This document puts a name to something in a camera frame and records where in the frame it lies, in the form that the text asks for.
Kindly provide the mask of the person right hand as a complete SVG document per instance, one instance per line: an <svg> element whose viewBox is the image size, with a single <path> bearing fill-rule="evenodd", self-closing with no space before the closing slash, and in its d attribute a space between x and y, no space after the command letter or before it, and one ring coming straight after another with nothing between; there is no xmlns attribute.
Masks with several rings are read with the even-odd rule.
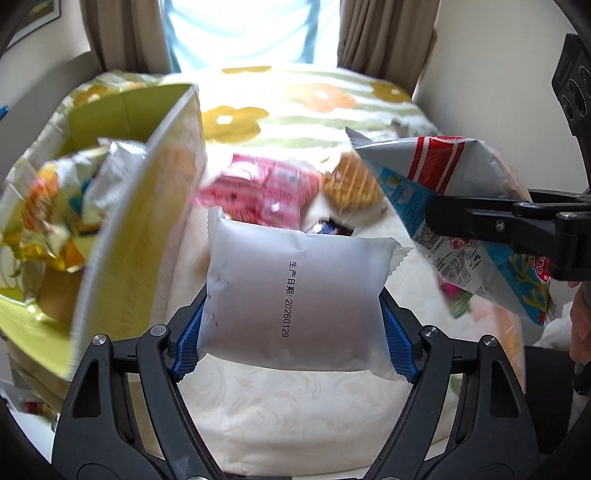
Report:
<svg viewBox="0 0 591 480"><path fill-rule="evenodd" d="M591 312L584 300L583 289L580 283L569 281L568 286L571 289L577 289L570 311L572 324L570 356L575 362L586 365L591 359Z"/></svg>

